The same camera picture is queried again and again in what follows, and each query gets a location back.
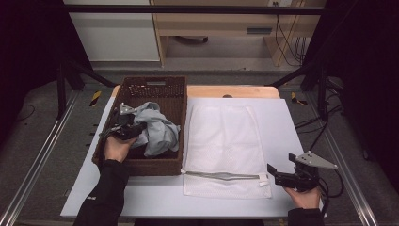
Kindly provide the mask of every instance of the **white cloth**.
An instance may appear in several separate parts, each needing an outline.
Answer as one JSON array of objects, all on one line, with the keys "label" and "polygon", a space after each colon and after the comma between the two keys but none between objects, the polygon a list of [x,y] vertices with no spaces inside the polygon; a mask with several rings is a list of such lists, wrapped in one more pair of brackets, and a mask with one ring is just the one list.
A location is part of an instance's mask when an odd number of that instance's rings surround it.
[{"label": "white cloth", "polygon": [[270,198],[253,109],[250,106],[194,105],[183,173],[184,195]]}]

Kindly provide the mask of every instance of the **crumpled clothing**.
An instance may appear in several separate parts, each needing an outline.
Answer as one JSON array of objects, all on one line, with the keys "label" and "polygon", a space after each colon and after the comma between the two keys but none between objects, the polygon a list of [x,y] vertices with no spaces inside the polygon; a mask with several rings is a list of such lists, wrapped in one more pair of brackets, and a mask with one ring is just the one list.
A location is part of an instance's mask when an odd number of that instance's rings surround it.
[{"label": "crumpled clothing", "polygon": [[173,152],[179,150],[179,131],[180,125],[175,125],[160,112],[157,103],[147,102],[136,108],[134,113],[135,124],[147,123],[146,133],[148,143],[144,155],[155,157],[168,149]]}]

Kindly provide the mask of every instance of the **person's left hand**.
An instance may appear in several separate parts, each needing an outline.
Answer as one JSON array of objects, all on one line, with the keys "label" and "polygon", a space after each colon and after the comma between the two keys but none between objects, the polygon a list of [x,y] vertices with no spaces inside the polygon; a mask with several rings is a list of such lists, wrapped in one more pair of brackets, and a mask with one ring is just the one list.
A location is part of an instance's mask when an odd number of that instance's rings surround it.
[{"label": "person's left hand", "polygon": [[104,147],[105,160],[113,159],[123,162],[129,153],[129,148],[136,142],[136,138],[121,140],[113,136],[109,136]]}]

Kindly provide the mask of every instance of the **wooden cabinet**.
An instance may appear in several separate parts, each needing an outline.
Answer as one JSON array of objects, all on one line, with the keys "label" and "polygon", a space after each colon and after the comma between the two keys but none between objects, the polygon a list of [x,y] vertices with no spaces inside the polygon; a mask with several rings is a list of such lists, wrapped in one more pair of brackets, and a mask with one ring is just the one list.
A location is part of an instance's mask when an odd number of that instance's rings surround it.
[{"label": "wooden cabinet", "polygon": [[[250,6],[267,7],[269,0],[152,0],[153,5],[169,6]],[[322,7],[326,0],[293,0],[291,7]],[[279,66],[281,50],[276,43],[277,15],[247,14],[153,14],[161,62],[164,63],[169,36],[263,36]],[[293,37],[311,37],[319,16],[280,15],[279,24],[288,41]],[[278,42],[283,52],[287,41],[278,31]]]}]

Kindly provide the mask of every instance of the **floor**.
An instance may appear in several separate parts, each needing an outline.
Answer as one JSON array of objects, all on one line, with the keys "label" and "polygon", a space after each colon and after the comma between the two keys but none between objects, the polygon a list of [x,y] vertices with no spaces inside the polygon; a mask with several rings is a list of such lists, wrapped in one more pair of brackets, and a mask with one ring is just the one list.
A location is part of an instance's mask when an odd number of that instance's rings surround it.
[{"label": "floor", "polygon": [[[292,57],[288,56],[288,60],[295,63]],[[274,67],[262,38],[210,37],[206,43],[171,39],[164,67],[135,62],[122,68],[100,65],[97,72],[117,83],[124,75],[185,74],[188,84],[263,86],[282,78],[295,68],[287,64]],[[8,141],[1,147],[1,213],[8,209],[38,154],[43,149],[50,150],[45,155],[40,174],[25,192],[24,205],[16,209],[16,225],[72,225],[72,219],[62,218],[59,213],[112,91],[86,76],[84,79],[87,84],[82,91],[76,93],[67,89],[69,97],[76,98],[76,103],[52,147],[43,147],[43,143],[56,123],[54,82],[34,89],[26,96],[26,105],[20,113],[21,120],[15,122]],[[298,77],[279,88],[279,94],[286,100],[295,124],[317,117],[314,113],[316,90],[302,92],[299,87],[301,79]],[[102,92],[101,97],[95,106],[89,106],[97,90]],[[302,104],[292,101],[293,92]],[[328,91],[327,96],[328,109],[341,104],[333,92]],[[322,125],[322,122],[315,121],[297,130],[304,151],[316,140]],[[327,129],[312,150],[331,162],[340,160],[342,164],[339,167],[349,170],[343,176],[346,190],[341,197],[331,199],[326,225],[399,225],[399,196],[378,164],[364,160],[356,134],[344,111],[330,114]],[[324,169],[320,173],[327,181],[330,193],[337,193],[340,181],[335,173]],[[265,219],[264,224],[281,225],[282,220]],[[133,221],[121,219],[120,223]]]}]

